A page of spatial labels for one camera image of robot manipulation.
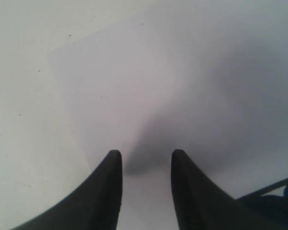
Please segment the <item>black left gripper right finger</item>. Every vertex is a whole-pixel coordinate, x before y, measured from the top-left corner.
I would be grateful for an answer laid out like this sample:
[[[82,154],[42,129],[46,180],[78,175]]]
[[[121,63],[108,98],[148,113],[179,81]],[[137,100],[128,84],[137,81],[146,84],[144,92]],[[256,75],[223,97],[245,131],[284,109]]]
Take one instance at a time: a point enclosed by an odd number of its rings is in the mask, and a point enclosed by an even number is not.
[[[181,149],[172,153],[171,190],[181,230],[282,230],[214,184]]]

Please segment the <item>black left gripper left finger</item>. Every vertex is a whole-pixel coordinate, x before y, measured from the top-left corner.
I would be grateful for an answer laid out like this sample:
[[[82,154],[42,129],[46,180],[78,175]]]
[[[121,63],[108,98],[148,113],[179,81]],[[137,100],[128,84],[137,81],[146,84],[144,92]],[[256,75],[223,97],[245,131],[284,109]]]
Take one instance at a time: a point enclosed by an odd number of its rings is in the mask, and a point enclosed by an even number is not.
[[[115,230],[122,201],[122,158],[111,150],[88,178],[18,230]]]

